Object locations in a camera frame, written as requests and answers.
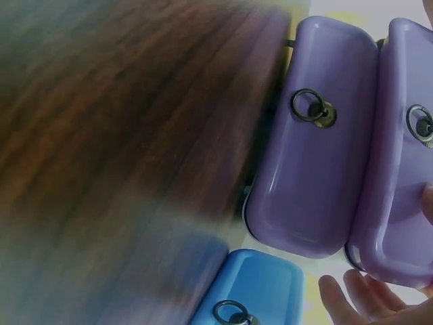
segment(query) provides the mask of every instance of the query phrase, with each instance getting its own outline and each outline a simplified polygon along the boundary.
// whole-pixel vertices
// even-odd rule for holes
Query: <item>ring hinge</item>
[[[417,130],[417,128],[414,128],[412,123],[411,123],[411,116],[413,115],[413,113],[415,113],[417,111],[423,112],[425,115],[424,119],[426,119],[426,124],[428,125],[428,131],[427,131],[428,134],[427,135],[419,134],[419,131]],[[425,108],[424,106],[418,105],[418,104],[412,105],[407,110],[406,123],[407,123],[407,127],[408,127],[409,131],[411,132],[411,135],[416,140],[420,141],[424,145],[427,145],[431,141],[433,141],[433,116],[430,114],[428,109]]]
[[[223,306],[234,306],[236,308],[238,308],[243,315],[245,315],[244,320],[242,320],[241,322],[230,322],[227,320],[224,320],[219,311]],[[217,322],[219,322],[221,325],[252,325],[252,316],[250,315],[250,313],[248,313],[248,310],[246,309],[246,307],[244,305],[242,305],[241,303],[238,303],[237,301],[234,300],[223,300],[220,301],[219,303],[217,303],[213,309],[212,309],[212,314],[214,316],[214,318],[217,320]]]
[[[297,105],[296,102],[299,98],[299,96],[305,94],[305,93],[309,93],[311,95],[313,95],[314,97],[316,97],[321,109],[320,111],[314,115],[314,116],[308,116],[308,115],[303,115]],[[323,98],[314,90],[309,89],[309,88],[303,88],[303,89],[299,89],[293,96],[292,96],[292,111],[293,113],[300,118],[301,120],[305,121],[305,122],[315,122],[317,120],[319,120],[321,117],[323,117],[326,113],[326,106],[325,106],[325,101],[323,100]]]

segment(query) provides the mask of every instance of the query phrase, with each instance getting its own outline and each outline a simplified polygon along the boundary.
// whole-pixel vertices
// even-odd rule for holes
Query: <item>purple plastic case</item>
[[[369,154],[378,56],[359,28],[324,17],[300,23],[273,133],[244,207],[258,241],[311,258],[344,246]],[[334,126],[320,129],[294,115],[290,102],[303,88],[333,104]],[[298,99],[303,114],[311,99]]]
[[[433,149],[416,140],[412,105],[433,114],[433,32],[391,22],[380,58],[380,88],[371,158],[347,253],[378,280],[419,288],[433,283],[433,227],[421,211],[433,181]],[[415,125],[419,111],[410,122]]]

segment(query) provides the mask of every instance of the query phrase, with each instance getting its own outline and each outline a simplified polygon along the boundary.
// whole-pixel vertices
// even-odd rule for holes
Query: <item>blue lid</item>
[[[199,306],[191,325],[219,325],[212,314],[220,301],[237,301],[261,324],[298,325],[304,300],[304,274],[289,261],[251,249],[229,254]],[[219,313],[225,320],[240,310],[228,305]]]

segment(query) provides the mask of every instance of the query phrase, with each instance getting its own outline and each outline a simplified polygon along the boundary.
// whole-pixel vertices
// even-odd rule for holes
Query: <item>white surface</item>
[[[374,39],[388,34],[388,25],[394,18],[407,18],[430,28],[422,0],[312,0],[312,16],[330,12],[348,12],[362,18],[360,26]]]

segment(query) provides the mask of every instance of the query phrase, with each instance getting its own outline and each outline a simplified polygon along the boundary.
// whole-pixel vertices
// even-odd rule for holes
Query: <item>wood grain surface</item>
[[[188,322],[242,241],[289,20],[224,0],[1,2],[0,324]]]

